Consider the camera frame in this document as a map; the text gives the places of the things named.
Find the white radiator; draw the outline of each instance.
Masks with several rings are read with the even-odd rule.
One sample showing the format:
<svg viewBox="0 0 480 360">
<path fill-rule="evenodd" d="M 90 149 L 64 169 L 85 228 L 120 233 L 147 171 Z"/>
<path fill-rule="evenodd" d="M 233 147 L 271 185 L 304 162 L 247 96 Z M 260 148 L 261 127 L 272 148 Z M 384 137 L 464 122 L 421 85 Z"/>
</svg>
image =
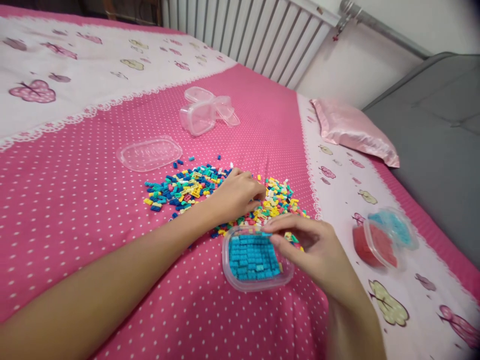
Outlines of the white radiator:
<svg viewBox="0 0 480 360">
<path fill-rule="evenodd" d="M 294 89 L 338 19 L 308 0 L 162 0 L 163 26 Z"/>
</svg>

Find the container of red sand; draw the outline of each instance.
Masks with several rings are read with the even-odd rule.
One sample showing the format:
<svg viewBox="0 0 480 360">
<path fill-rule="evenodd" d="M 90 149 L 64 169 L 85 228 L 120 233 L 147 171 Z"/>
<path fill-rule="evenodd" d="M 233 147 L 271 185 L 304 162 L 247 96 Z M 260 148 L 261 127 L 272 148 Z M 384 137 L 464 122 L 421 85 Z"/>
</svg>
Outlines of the container of red sand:
<svg viewBox="0 0 480 360">
<path fill-rule="evenodd" d="M 400 268 L 400 248 L 375 221 L 365 220 L 362 226 L 353 229 L 353 245 L 360 259 L 373 268 Z"/>
</svg>

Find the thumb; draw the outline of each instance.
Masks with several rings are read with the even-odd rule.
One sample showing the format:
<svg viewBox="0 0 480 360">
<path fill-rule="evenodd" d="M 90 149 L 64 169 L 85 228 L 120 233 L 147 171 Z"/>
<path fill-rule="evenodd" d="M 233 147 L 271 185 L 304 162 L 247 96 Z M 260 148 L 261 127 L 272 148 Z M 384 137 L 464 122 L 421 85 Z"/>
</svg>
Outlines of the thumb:
<svg viewBox="0 0 480 360">
<path fill-rule="evenodd" d="M 270 242 L 278 249 L 284 258 L 290 260 L 301 269 L 305 267 L 304 265 L 308 255 L 295 246 L 292 246 L 286 238 L 278 234 L 273 234 L 270 237 Z"/>
<path fill-rule="evenodd" d="M 248 203 L 248 205 L 246 206 L 245 208 L 245 213 L 249 213 L 249 212 L 252 212 L 253 210 L 255 210 L 257 207 L 259 207 L 261 205 L 260 201 L 258 200 L 253 200 L 253 201 L 250 201 Z"/>
</svg>

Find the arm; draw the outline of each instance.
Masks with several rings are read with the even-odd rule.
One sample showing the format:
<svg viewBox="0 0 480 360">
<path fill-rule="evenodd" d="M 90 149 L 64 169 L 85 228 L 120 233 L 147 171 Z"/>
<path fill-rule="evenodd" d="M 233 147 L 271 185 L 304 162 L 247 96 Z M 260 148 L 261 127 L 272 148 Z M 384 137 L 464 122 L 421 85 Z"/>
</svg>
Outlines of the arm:
<svg viewBox="0 0 480 360">
<path fill-rule="evenodd" d="M 263 227 L 270 241 L 328 297 L 327 359 L 386 360 L 379 319 L 333 227 L 296 215 L 275 217 Z M 293 232 L 305 252 L 280 234 Z"/>
<path fill-rule="evenodd" d="M 94 261 L 15 313 L 0 328 L 5 359 L 86 359 L 198 237 L 250 212 L 265 187 L 232 170 L 207 200 Z"/>
</svg>

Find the hand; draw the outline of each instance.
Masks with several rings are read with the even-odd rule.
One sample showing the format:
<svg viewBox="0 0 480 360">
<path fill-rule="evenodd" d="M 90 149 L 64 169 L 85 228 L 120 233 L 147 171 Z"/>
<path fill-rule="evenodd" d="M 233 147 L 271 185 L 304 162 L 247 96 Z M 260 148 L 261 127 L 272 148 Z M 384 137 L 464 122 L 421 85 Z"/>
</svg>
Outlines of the hand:
<svg viewBox="0 0 480 360">
<path fill-rule="evenodd" d="M 255 210 L 265 199 L 266 188 L 250 171 L 234 167 L 225 181 L 204 202 L 215 214 L 217 225 L 228 223 Z"/>
<path fill-rule="evenodd" d="M 263 228 L 278 251 L 307 273 L 325 294 L 346 307 L 355 306 L 358 294 L 365 291 L 355 273 L 335 230 L 327 222 L 293 214 L 274 217 Z M 292 232 L 305 252 L 283 237 Z"/>
</svg>

